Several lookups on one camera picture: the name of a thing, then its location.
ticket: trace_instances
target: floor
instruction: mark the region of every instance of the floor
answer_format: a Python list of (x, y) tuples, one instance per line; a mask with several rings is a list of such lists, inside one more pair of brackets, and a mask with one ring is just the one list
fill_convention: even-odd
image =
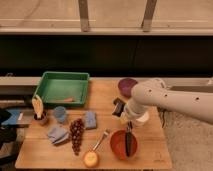
[[(140, 28), (146, 0), (89, 0), (91, 27)], [(212, 28), (211, 0), (157, 1), (153, 27)], [(79, 28), (78, 0), (0, 0), (0, 27)]]
[[(174, 112), (160, 116), (173, 163), (169, 171), (213, 170), (213, 125)], [(19, 129), (17, 142), (4, 145), (0, 157), (18, 151), (25, 132)], [(14, 170), (14, 163), (3, 166), (3, 171)]]

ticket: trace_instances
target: blue cup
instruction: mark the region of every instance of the blue cup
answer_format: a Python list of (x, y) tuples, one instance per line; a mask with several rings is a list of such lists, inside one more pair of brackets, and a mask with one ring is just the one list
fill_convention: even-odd
[(67, 118), (66, 108), (63, 106), (57, 106), (53, 110), (53, 115), (59, 123), (64, 123)]

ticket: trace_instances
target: green plastic bin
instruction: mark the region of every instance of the green plastic bin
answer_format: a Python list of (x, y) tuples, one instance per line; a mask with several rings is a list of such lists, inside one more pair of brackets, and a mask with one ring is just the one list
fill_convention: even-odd
[[(80, 107), (85, 104), (89, 74), (80, 72), (45, 72), (36, 88), (45, 107)], [(64, 99), (73, 98), (73, 102)]]

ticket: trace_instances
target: wall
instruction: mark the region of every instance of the wall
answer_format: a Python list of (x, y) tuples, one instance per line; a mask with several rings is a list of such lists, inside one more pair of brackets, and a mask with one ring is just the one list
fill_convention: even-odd
[(0, 35), (0, 74), (211, 76), (213, 37)]

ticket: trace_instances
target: gray fabric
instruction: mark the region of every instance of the gray fabric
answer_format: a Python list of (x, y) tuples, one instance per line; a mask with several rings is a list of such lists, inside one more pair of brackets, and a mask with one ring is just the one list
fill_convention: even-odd
[(51, 143), (58, 144), (65, 141), (69, 137), (69, 133), (66, 129), (59, 125), (53, 125), (47, 133), (47, 136)]
[(53, 144), (56, 145), (56, 144), (62, 143), (66, 141), (68, 138), (69, 138), (69, 133), (67, 132), (61, 139), (55, 141)]

